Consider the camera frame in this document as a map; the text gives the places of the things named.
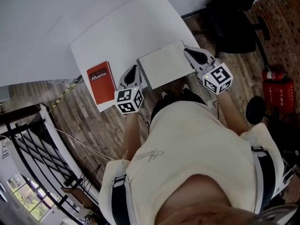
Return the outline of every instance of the black round object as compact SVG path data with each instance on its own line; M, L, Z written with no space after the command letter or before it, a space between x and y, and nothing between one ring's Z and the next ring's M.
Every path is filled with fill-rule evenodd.
M266 114L266 104L264 99L259 96L253 97L246 108L246 119L249 123L256 125L263 120Z

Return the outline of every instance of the person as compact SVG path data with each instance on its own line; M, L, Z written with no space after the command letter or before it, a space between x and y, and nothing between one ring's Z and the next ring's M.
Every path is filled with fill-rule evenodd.
M217 95L227 127L187 83L180 100L161 92L141 146L138 114L127 115L123 160L107 164L99 207L111 224L107 195L120 164L126 170L137 224L240 225L252 218L256 173L251 145L272 153L277 190L284 164L266 126L249 129L227 91Z

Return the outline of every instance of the white t-shirt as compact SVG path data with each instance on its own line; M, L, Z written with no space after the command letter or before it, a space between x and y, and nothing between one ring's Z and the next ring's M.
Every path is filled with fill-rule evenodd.
M138 224L153 225L167 198L195 174L214 179L231 205L254 211L256 173L251 145L263 146L276 161L276 188L284 164L266 126L259 124L241 137L225 128L207 106L179 101L162 109L153 119L149 138L131 162L109 162L99 194L99 207L111 224L107 194L120 166L129 177Z

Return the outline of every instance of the red book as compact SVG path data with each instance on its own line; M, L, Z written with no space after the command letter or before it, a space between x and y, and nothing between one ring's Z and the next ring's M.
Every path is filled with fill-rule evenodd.
M103 62L87 70L90 86L92 88L96 104L102 104L114 100L116 85L109 62Z

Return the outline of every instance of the mobilier logo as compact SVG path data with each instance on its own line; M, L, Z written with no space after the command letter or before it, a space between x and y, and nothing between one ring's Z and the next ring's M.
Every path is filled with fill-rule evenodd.
M91 73L90 74L90 80L91 81L94 81L94 80L97 80L101 77L104 77L107 75L107 71L106 71L106 68L102 68L94 73Z

